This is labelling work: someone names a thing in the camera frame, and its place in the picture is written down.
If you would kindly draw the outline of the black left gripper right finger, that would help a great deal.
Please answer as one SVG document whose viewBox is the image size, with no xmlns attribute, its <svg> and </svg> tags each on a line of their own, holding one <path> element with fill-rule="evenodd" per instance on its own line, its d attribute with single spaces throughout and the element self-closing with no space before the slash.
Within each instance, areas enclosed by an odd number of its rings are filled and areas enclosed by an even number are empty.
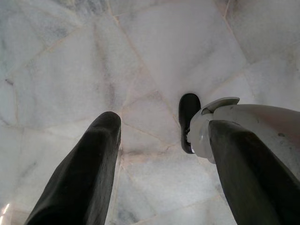
<svg viewBox="0 0 300 225">
<path fill-rule="evenodd" d="M 242 126 L 209 122 L 221 186 L 239 225 L 298 225 L 300 182 L 271 150 Z"/>
</svg>

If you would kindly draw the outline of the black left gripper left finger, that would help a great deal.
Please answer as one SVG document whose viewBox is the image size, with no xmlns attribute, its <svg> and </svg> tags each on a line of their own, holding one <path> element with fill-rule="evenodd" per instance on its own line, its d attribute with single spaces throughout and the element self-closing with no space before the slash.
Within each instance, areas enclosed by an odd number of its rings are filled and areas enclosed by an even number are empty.
<svg viewBox="0 0 300 225">
<path fill-rule="evenodd" d="M 104 112 L 53 172 L 27 225 L 103 225 L 121 141 L 121 119 Z"/>
</svg>

